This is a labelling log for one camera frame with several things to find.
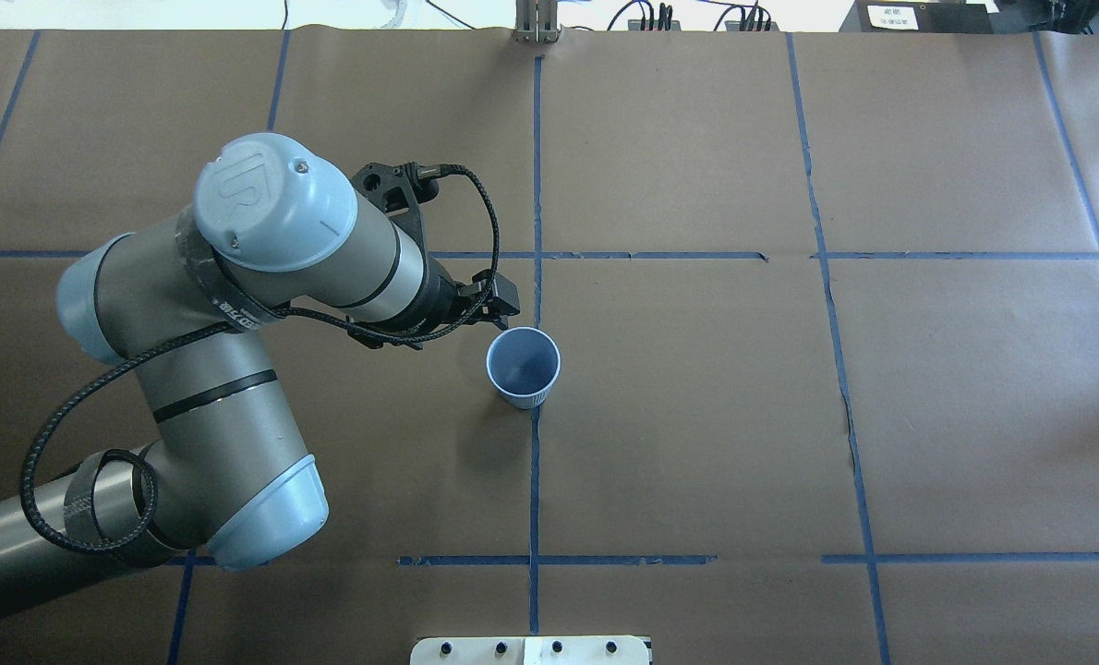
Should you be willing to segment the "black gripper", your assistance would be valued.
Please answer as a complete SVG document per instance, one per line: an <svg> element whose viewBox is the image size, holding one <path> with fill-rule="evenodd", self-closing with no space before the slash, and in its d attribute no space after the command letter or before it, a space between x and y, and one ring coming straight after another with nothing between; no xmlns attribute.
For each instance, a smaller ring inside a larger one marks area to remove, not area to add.
<svg viewBox="0 0 1099 665"><path fill-rule="evenodd" d="M509 320L520 315L520 297L515 282L498 271L485 269L471 277L471 282L457 282L439 261L428 261L428 277L417 302L417 323L411 336L434 333L441 325L452 324L465 315L485 296L476 321L509 329Z"/></svg>

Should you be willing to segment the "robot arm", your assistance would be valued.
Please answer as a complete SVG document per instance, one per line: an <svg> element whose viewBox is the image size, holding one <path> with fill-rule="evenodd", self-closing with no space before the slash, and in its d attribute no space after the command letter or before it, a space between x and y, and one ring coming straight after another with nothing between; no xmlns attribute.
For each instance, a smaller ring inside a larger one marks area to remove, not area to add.
<svg viewBox="0 0 1099 665"><path fill-rule="evenodd" d="M109 370L57 407L0 502L0 620L207 548L265 564L317 535L329 503L260 339L310 319L368 348L420 350L519 312L498 270L493 202L464 165L355 175L254 132L206 163L189 206L111 239L62 276L65 333ZM40 483L55 431L133 373L158 439L95 452Z"/></svg>

